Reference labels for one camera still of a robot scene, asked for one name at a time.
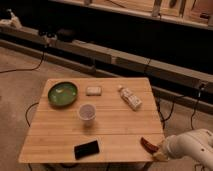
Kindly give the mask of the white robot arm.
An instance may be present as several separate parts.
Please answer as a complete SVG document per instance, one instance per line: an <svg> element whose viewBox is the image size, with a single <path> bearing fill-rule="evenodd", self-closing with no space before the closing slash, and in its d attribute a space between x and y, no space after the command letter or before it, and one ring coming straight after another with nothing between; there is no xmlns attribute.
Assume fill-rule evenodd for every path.
<svg viewBox="0 0 213 171"><path fill-rule="evenodd" d="M159 161L189 156L213 171L213 133L207 129L191 130L165 138L153 157Z"/></svg>

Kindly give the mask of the cream yellow gripper tip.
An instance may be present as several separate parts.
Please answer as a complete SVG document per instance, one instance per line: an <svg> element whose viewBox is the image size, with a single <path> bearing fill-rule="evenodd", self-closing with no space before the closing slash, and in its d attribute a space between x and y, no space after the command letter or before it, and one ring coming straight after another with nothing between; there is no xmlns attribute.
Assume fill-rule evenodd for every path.
<svg viewBox="0 0 213 171"><path fill-rule="evenodd" d="M160 161L160 162L167 162L169 160L167 153L165 152L165 149L164 149L165 145L166 145L165 140L161 141L157 145L158 150L153 154L153 158L155 160Z"/></svg>

